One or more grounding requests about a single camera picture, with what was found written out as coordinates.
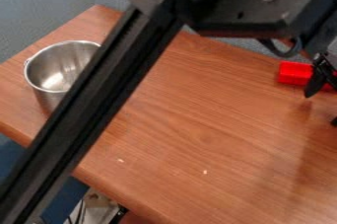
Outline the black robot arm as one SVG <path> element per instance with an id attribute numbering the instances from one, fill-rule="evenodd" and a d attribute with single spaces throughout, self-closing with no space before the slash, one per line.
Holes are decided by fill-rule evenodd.
<path id="1" fill-rule="evenodd" d="M 0 186 L 0 224 L 31 224 L 183 27 L 248 37 L 268 50 L 291 42 L 314 60 L 306 96 L 337 89 L 337 0 L 130 0 L 131 5 Z"/>

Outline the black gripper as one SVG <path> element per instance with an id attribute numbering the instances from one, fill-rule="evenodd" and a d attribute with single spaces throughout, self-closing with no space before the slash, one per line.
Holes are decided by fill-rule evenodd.
<path id="1" fill-rule="evenodd" d="M 337 90 L 337 70 L 328 60 L 328 53 L 319 53 L 314 60 L 312 76 L 304 88 L 304 96 L 315 96 L 326 84 Z M 337 116 L 332 119 L 331 125 L 337 126 Z"/>

